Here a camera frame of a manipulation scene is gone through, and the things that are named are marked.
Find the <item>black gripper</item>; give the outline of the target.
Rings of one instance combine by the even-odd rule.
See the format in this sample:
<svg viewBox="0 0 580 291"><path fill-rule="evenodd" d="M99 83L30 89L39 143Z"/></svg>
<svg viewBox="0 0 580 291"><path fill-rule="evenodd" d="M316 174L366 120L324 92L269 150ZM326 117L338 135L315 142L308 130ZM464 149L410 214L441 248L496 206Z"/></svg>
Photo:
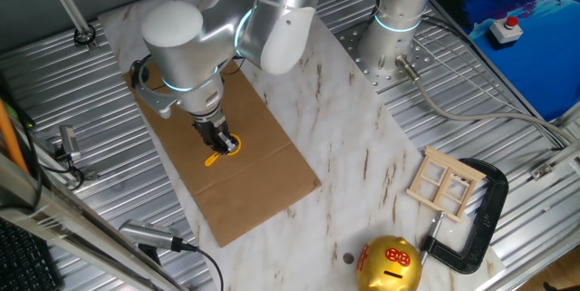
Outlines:
<svg viewBox="0 0 580 291"><path fill-rule="evenodd" d="M219 119L215 124L212 121L194 118L193 127L198 131L204 143L218 154L234 153L239 148L239 141L228 132L227 122L223 119Z"/></svg>

